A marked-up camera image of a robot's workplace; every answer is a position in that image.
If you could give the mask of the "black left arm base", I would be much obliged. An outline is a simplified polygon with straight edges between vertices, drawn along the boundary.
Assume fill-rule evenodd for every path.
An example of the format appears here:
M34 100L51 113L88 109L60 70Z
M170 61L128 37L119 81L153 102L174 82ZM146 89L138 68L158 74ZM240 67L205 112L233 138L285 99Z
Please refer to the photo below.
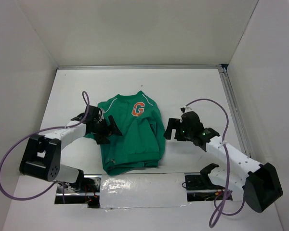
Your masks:
M55 194L55 205L86 205L100 207L100 186L102 175L84 175L80 185L59 183Z

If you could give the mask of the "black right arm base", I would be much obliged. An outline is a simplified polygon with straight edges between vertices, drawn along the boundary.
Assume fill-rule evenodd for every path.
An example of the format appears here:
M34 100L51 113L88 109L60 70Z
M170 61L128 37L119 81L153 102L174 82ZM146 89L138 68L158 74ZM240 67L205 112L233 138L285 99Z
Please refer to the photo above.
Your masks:
M222 200L224 187L215 185L209 179L209 174L219 167L217 164L209 164L199 173L187 173L182 187L186 189L188 202Z

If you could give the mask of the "green jacket white lining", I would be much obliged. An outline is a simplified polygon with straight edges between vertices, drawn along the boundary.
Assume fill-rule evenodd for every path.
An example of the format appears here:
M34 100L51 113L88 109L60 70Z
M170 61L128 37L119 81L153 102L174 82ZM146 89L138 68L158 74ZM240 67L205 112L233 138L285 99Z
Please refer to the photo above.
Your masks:
M131 170L157 167L165 152L165 128L157 103L139 91L116 95L98 103L104 119L112 116L122 135L110 136L102 144L103 170L110 176Z

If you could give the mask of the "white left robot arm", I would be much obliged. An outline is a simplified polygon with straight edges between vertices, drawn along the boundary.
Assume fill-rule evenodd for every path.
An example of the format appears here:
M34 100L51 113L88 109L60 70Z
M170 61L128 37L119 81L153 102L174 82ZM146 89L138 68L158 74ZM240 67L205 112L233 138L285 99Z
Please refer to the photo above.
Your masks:
M82 191L85 188L83 170L61 164L61 151L88 134L94 136L98 145L109 144L108 137L112 135L122 136L113 116L106 121L101 108L89 105L66 127L45 135L31 135L20 163L20 173L48 182L65 183L75 192Z

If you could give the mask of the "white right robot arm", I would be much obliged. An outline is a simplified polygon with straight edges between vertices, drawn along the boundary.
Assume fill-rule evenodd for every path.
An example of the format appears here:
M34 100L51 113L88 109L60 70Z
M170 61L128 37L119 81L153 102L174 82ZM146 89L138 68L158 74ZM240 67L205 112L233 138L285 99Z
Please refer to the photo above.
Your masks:
M226 165L222 168L211 163L200 171L200 182L204 188L227 185L257 213L263 212L283 195L276 168L272 164L253 160L223 141L217 131L203 126L194 111L182 114L181 118L169 118L164 137L171 139L173 131L177 141L190 141Z

